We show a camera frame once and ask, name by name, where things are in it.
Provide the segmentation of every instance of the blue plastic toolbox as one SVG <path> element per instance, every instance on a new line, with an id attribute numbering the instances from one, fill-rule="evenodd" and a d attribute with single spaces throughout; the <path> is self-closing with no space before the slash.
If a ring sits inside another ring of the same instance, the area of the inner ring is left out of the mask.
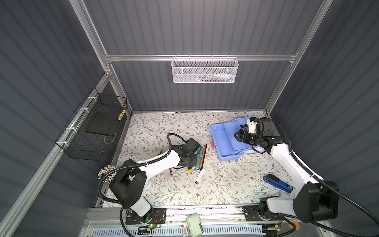
<path id="1" fill-rule="evenodd" d="M 238 118 L 232 122 L 211 125 L 211 133 L 215 142 L 218 159 L 220 161 L 236 160 L 246 152 L 254 154 L 251 145 L 237 141 L 234 134 L 241 129 L 240 125 L 246 124 L 246 118 Z"/>

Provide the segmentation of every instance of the wire basket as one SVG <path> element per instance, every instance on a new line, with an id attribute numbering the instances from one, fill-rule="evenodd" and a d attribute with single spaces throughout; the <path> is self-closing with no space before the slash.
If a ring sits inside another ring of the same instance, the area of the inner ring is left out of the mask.
<path id="1" fill-rule="evenodd" d="M 237 58 L 225 57 L 172 58 L 172 80 L 175 83 L 233 83 L 235 82 Z"/>
<path id="2" fill-rule="evenodd" d="M 117 135 L 122 132 L 122 125 L 127 119 L 127 116 L 124 116 L 126 109 L 126 98 L 107 94 L 97 94 L 91 100 L 87 108 L 81 109 L 82 112 L 77 122 L 72 127 L 62 130 L 61 134 L 64 130 L 69 129 L 66 139 L 64 141 L 57 140 L 56 144 L 73 159 L 99 161 L 112 160 L 113 153 L 118 144 L 118 141 L 116 140 L 120 139 L 120 136 Z M 91 120 L 98 113 L 113 115 L 113 117 L 116 117 L 115 125 L 111 134 L 95 134 L 86 131 Z"/>

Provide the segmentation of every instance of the floral tablecloth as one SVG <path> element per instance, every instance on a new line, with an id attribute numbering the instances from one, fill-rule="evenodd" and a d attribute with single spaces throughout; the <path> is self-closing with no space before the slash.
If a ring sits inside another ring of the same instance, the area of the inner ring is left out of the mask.
<path id="1" fill-rule="evenodd" d="M 200 145 L 208 144 L 204 161 L 205 174 L 195 184 L 198 172 L 186 169 L 162 171 L 152 178 L 152 187 L 143 195 L 153 206 L 257 203 L 261 197 L 294 197 L 265 183 L 262 177 L 273 174 L 290 185 L 291 177 L 271 155 L 243 155 L 238 160 L 221 162 L 212 141 L 210 125 L 231 122 L 236 118 L 266 116 L 263 111 L 193 112 L 193 113 L 135 113 L 117 161 L 117 167 L 126 160 L 146 160 L 168 149 L 167 133 L 174 132 L 185 139 L 193 138 Z M 179 139 L 172 137 L 173 144 Z M 108 189 L 106 195 L 115 198 Z M 105 202 L 103 207 L 117 207 Z"/>

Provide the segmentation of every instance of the gray wall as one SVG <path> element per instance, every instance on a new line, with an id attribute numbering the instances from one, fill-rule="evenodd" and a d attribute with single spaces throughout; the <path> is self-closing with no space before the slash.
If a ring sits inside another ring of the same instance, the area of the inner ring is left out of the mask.
<path id="1" fill-rule="evenodd" d="M 0 219 L 102 75 L 68 1 L 0 1 Z M 14 236 L 75 236 L 101 165 L 63 157 Z"/>
<path id="2" fill-rule="evenodd" d="M 271 116 L 297 154 L 379 215 L 379 1 L 335 1 Z M 340 199 L 334 228 L 377 234 Z"/>
<path id="3" fill-rule="evenodd" d="M 294 53 L 320 2 L 85 0 L 107 54 L 168 55 Z M 286 64 L 240 62 L 235 83 L 195 85 L 173 83 L 169 63 L 113 66 L 132 109 L 152 111 L 263 109 Z"/>

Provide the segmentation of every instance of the white container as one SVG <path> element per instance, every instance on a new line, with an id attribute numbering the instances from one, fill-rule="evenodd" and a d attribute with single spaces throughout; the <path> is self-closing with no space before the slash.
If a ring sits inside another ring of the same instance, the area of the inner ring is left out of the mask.
<path id="1" fill-rule="evenodd" d="M 191 56 L 172 58 L 175 83 L 233 83 L 238 69 L 237 58 Z"/>

